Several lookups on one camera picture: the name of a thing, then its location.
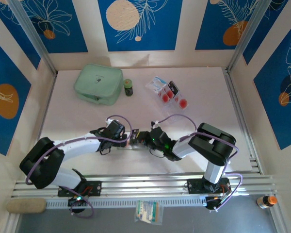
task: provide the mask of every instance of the red item in package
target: red item in package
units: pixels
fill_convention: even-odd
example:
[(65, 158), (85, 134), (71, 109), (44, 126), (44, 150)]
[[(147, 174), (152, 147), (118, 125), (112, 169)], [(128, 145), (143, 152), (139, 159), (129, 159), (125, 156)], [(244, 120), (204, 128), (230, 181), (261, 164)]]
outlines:
[(159, 91), (158, 93), (159, 97), (161, 98), (161, 100), (164, 103), (168, 103), (168, 101), (170, 100), (170, 98), (168, 97), (167, 93), (165, 92), (164, 88), (162, 90)]
[(188, 101), (180, 93), (178, 93), (175, 97), (175, 102), (179, 105), (181, 109), (186, 109), (189, 105)]
[(170, 90), (170, 88), (167, 85), (164, 87), (164, 91), (166, 92), (166, 94), (168, 95), (170, 99), (172, 99), (175, 96), (174, 93)]

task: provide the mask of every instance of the white table surface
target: white table surface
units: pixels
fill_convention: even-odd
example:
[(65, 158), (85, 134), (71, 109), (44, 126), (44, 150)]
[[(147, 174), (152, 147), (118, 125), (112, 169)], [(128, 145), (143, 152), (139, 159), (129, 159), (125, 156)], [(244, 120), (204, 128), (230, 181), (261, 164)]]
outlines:
[[(159, 76), (176, 83), (189, 103), (185, 115), (191, 117), (197, 126), (206, 122), (237, 139), (236, 146), (240, 153), (231, 160), (227, 171), (252, 169), (250, 153), (220, 67), (123, 69), (124, 79), (132, 80), (134, 94), (127, 97), (123, 89), (112, 106), (79, 99), (73, 89), (79, 73), (80, 70), (58, 72), (41, 137), (64, 140), (82, 136), (105, 126), (105, 118), (113, 114), (127, 117), (134, 129), (150, 131), (151, 121), (164, 119), (168, 115), (156, 102), (155, 93), (145, 87), (154, 76)], [(129, 130), (124, 120), (120, 122)], [(174, 123), (164, 122), (161, 127), (172, 139), (194, 131), (191, 122), (185, 118)], [(171, 162), (166, 158), (154, 157), (148, 150), (114, 148), (108, 155), (85, 154), (64, 162), (62, 166), (75, 168), (84, 175), (157, 174), (201, 172), (206, 169), (207, 160), (197, 152), (181, 161)]]

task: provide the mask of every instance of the mint green pouch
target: mint green pouch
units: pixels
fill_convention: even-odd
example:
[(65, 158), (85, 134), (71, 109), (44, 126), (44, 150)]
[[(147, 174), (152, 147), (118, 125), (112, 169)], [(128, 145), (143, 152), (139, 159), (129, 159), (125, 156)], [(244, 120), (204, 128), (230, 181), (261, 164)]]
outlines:
[(123, 89), (123, 72), (113, 67), (87, 64), (74, 83), (82, 100), (113, 105)]

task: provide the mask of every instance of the orange cap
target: orange cap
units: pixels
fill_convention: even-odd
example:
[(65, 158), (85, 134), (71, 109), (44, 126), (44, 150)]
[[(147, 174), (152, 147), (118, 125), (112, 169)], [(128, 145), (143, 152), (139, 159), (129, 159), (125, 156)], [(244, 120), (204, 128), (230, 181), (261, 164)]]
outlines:
[(271, 205), (275, 205), (278, 202), (276, 197), (269, 197), (267, 200)]

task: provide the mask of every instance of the bottle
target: bottle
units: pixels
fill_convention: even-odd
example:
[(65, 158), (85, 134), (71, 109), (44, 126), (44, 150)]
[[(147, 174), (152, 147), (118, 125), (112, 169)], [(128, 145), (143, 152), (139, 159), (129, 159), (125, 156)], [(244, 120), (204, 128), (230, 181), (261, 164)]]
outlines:
[(278, 202), (276, 197), (264, 196), (257, 199), (257, 204), (260, 208), (270, 208)]
[(124, 80), (124, 89), (125, 89), (125, 95), (131, 96), (132, 95), (132, 81), (130, 79)]

